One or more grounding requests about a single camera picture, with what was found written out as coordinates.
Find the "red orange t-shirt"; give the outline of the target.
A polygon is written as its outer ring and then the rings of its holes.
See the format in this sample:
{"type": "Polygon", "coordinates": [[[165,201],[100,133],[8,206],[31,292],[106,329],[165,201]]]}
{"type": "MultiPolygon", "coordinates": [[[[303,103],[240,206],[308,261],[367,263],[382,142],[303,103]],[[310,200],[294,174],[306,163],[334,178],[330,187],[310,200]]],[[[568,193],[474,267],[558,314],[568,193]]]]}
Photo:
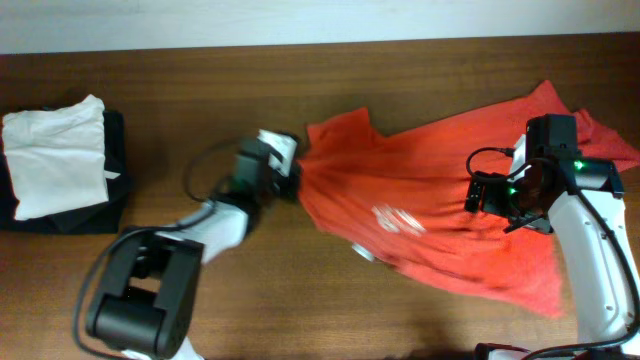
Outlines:
{"type": "Polygon", "coordinates": [[[504,172],[501,149],[528,120],[566,114],[550,81],[532,93],[392,136],[366,109],[307,129],[298,198],[316,227],[364,247],[397,272],[449,292],[562,314],[551,237],[505,233],[504,219],[464,210],[467,166],[504,172]]]}

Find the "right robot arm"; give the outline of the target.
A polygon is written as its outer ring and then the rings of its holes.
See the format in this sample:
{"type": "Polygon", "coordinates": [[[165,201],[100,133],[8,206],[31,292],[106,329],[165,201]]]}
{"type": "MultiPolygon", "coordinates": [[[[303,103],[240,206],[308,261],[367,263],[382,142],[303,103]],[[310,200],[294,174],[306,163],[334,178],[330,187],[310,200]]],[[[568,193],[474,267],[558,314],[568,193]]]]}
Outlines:
{"type": "Polygon", "coordinates": [[[636,359],[639,356],[639,275],[625,224],[624,188],[613,161],[586,157],[577,122],[547,114],[501,154],[509,173],[471,170],[465,209],[557,238],[575,299],[578,340],[530,351],[480,343],[481,360],[636,359]]]}

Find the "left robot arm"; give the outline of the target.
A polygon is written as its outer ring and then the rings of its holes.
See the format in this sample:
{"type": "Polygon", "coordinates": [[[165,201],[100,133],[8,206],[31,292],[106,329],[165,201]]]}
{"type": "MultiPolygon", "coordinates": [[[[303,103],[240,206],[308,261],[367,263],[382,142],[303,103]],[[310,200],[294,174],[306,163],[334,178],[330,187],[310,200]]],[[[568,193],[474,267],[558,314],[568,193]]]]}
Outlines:
{"type": "Polygon", "coordinates": [[[200,208],[165,226],[129,227],[90,267],[73,312],[78,348],[101,359],[197,359],[188,338],[202,267],[240,245],[275,198],[294,196],[297,136],[259,131],[200,208]]]}

